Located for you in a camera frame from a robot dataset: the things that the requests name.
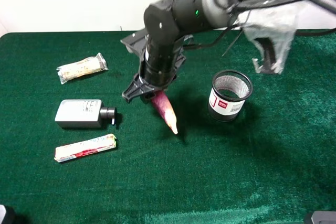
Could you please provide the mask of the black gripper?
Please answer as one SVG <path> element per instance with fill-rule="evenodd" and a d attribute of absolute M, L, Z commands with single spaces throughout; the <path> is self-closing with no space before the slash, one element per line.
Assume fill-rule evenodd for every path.
<path fill-rule="evenodd" d="M 176 74 L 186 57 L 183 44 L 186 37 L 162 46 L 151 38 L 146 30 L 139 30 L 121 39 L 130 53 L 139 57 L 138 73 L 122 92 L 127 103 L 140 96 L 144 104 L 150 103 L 157 91 L 166 89 L 176 79 Z"/>

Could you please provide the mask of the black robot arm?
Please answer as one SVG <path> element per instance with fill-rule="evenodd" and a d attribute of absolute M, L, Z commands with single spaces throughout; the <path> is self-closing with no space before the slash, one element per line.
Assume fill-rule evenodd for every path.
<path fill-rule="evenodd" d="M 218 28 L 229 31 L 243 12 L 300 1 L 335 13 L 335 0 L 159 0 L 150 4 L 143 15 L 144 28 L 122 39 L 127 50 L 139 57 L 138 72 L 122 97 L 127 102 L 137 97 L 149 100 L 166 89 L 185 61 L 183 50 L 201 47 L 185 44 L 187 36 Z"/>

